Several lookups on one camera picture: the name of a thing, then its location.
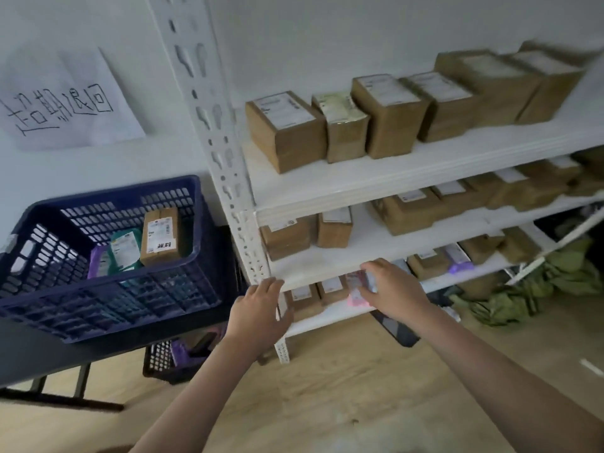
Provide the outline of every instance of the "hand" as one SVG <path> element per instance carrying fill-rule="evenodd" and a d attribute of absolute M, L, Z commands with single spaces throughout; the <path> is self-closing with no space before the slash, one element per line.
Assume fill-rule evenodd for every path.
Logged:
<path fill-rule="evenodd" d="M 361 295 L 390 318 L 411 327 L 416 313 L 431 305 L 417 278 L 386 259 L 365 262 L 361 268 L 375 277 L 378 290 L 375 294 L 361 287 Z"/>
<path fill-rule="evenodd" d="M 290 327 L 294 314 L 291 309 L 277 320 L 277 304 L 283 280 L 267 278 L 260 285 L 248 288 L 231 307 L 226 327 L 226 340 L 254 353 L 254 358 L 272 347 Z"/>

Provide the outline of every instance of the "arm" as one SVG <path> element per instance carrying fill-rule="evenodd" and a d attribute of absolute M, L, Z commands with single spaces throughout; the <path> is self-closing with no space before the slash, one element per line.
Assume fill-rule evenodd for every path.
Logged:
<path fill-rule="evenodd" d="M 415 277 L 384 259 L 374 274 L 375 308 L 426 340 L 519 452 L 603 452 L 604 423 L 457 324 L 431 304 Z"/>
<path fill-rule="evenodd" d="M 280 321 L 276 319 L 282 286 L 283 281 L 268 278 L 235 301 L 223 340 L 131 453 L 199 453 L 204 449 L 239 380 L 292 323 L 291 310 Z"/>

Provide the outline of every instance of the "white wall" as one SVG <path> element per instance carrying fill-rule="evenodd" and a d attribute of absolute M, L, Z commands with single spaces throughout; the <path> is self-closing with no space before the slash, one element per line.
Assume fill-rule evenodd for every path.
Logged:
<path fill-rule="evenodd" d="M 523 40 L 601 45 L 604 0 L 210 0 L 232 102 L 347 89 L 432 68 L 438 52 Z"/>
<path fill-rule="evenodd" d="M 147 138 L 21 152 L 0 130 L 0 239 L 38 200 L 181 174 L 202 176 L 213 215 L 224 223 L 147 0 L 0 0 L 0 63 L 34 43 L 100 47 Z"/>

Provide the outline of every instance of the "right hand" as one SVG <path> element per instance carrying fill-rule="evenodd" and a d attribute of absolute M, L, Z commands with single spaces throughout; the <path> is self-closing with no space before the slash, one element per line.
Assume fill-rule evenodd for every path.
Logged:
<path fill-rule="evenodd" d="M 378 290 L 361 287 L 361 295 L 390 318 L 411 326 L 416 315 L 431 305 L 417 278 L 386 259 L 365 262 L 361 268 L 375 277 Z"/>

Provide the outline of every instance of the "dark blue plastic crate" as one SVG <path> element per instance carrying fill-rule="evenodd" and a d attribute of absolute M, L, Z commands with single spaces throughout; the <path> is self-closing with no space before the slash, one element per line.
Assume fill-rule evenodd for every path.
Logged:
<path fill-rule="evenodd" d="M 192 230 L 189 256 L 87 280 L 94 246 L 170 206 Z M 0 255 L 0 316 L 76 342 L 204 310 L 232 284 L 223 270 L 231 251 L 196 176 L 44 200 L 26 210 Z"/>

